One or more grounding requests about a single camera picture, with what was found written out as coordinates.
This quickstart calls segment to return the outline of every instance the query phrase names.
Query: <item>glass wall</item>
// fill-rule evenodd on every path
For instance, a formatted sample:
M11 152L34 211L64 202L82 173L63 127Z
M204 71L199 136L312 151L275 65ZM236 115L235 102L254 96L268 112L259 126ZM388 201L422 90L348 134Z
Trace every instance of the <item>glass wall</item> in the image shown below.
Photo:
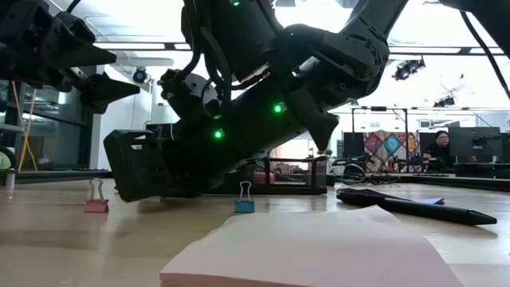
M80 93L58 92L51 87L34 89L26 84L16 83L18 99L22 109L22 121L18 116L18 107L14 100L13 85L0 81L0 99L4 100L6 110L0 112L0 123L5 124L0 133L3 146L14 147L18 162L23 162L23 171L69 170L88 168L90 158L90 140L92 135L92 113L85 110L80 102ZM30 117L32 99L33 113ZM28 146L22 160L25 135L18 128L27 128Z

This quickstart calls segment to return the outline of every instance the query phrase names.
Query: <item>colorful quilt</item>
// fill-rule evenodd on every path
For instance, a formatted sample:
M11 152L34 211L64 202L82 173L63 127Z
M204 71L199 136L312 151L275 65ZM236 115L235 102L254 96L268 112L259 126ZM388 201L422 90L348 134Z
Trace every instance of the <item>colorful quilt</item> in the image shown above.
M363 135L365 143L365 152L371 157L371 162L367 164L368 172L398 172L398 166L395 159L406 159L406 149L409 155L420 153L420 143L416 135L409 133L409 147L407 148L405 132L385 132L383 130L376 132L367 132ZM420 172L421 168L410 167L410 172Z

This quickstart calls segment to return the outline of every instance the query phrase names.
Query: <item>black pen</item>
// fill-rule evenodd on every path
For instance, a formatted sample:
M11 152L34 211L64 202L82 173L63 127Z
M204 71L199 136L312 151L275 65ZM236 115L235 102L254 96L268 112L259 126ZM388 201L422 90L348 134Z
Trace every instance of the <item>black pen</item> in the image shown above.
M455 222L469 226L496 224L497 219L475 210L465 208L440 206L436 204L418 203L401 199L384 199L377 205L386 211L411 214L424 218Z

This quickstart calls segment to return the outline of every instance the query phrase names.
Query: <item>computer monitor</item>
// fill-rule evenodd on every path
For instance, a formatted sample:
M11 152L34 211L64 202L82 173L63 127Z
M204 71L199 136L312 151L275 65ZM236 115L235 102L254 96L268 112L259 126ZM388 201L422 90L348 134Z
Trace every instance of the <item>computer monitor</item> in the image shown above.
M449 128L453 156L503 156L500 128Z

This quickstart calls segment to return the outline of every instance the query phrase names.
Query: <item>wooden table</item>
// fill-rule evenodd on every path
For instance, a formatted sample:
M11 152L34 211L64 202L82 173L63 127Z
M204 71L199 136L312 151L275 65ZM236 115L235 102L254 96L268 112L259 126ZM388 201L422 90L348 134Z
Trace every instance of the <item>wooden table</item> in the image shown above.
M111 180L104 184L109 214L84 214L88 182L22 185L14 193L0 192L0 286L159 286L159 271L179 251L233 215L234 197L126 204L113 186ZM497 225L479 228L397 214L436 247L466 287L510 286L507 194L414 184L374 189L409 199L445 197L451 206L497 217ZM327 195L255 201L257 212L353 208L339 202L332 189Z

